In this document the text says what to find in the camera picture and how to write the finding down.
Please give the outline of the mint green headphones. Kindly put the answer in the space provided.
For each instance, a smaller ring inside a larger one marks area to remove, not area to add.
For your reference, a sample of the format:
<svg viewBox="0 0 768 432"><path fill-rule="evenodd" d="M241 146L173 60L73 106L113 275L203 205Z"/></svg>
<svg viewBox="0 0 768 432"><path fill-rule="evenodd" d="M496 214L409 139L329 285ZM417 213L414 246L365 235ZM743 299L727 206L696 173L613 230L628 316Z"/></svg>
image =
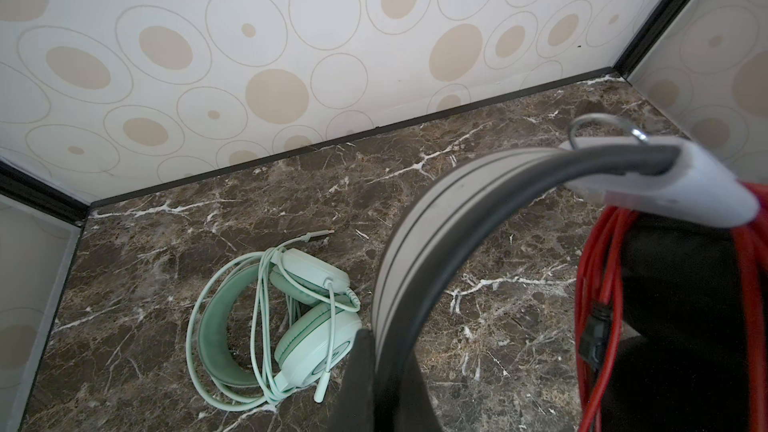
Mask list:
<svg viewBox="0 0 768 432"><path fill-rule="evenodd" d="M185 360L206 403L246 412L276 406L309 387L315 402L324 400L334 367L363 327L348 274L296 247L326 234L309 232L241 255L205 284L189 317ZM249 287L255 289L250 365L242 367L230 351L227 325Z"/></svg>

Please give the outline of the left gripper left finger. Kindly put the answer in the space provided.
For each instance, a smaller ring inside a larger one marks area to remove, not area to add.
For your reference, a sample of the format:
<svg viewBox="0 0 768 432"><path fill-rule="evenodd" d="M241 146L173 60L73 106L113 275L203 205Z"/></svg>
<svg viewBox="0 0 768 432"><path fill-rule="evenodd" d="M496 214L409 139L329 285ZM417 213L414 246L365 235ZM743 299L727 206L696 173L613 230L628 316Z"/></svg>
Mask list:
<svg viewBox="0 0 768 432"><path fill-rule="evenodd" d="M375 429L374 367L374 334L369 329L358 330L341 389L330 414L328 431L364 432Z"/></svg>

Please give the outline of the white black red headphones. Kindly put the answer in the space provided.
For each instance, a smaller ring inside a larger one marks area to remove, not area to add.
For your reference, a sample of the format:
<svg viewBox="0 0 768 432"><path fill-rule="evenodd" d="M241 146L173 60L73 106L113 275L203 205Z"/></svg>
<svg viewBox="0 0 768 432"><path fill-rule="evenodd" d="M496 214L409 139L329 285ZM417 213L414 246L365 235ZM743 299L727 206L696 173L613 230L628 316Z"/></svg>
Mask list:
<svg viewBox="0 0 768 432"><path fill-rule="evenodd" d="M566 186L601 202L576 276L574 328L580 429L601 427L624 309L621 249L641 214L726 229L736 252L745 319L749 416L767 427L767 189L740 181L698 144L650 137L632 122L593 113L573 120L557 148L495 153L456 168L413 204L393 233L376 283L375 427L394 430L406 363L433 307L467 259L502 222Z"/></svg>

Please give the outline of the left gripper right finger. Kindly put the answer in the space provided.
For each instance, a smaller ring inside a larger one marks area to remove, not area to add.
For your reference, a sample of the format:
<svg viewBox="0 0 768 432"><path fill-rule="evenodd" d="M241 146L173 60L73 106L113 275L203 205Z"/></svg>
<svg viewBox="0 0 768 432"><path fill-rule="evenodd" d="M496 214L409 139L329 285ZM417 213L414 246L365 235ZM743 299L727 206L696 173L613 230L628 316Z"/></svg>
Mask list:
<svg viewBox="0 0 768 432"><path fill-rule="evenodd" d="M409 357L402 376L398 407L394 414L394 430L401 432L442 431L414 353Z"/></svg>

